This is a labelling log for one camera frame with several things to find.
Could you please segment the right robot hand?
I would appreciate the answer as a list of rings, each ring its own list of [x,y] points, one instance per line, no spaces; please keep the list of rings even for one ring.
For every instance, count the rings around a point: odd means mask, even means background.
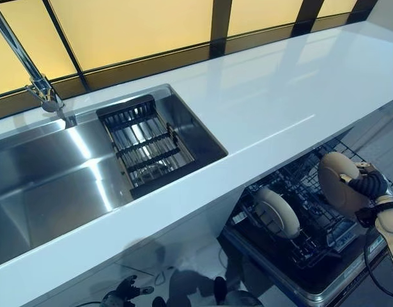
[[[360,171],[360,177],[350,178],[348,175],[340,173],[341,182],[370,200],[376,200],[380,196],[386,195],[388,183],[380,171],[368,162],[357,162],[355,165]]]

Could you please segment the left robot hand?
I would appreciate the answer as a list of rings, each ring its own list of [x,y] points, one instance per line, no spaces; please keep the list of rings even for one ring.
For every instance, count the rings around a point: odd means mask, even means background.
[[[116,288],[116,295],[124,300],[128,301],[133,298],[139,297],[140,295],[149,295],[154,292],[154,288],[150,287],[136,287],[135,281],[137,279],[137,275],[131,275],[125,278]]]

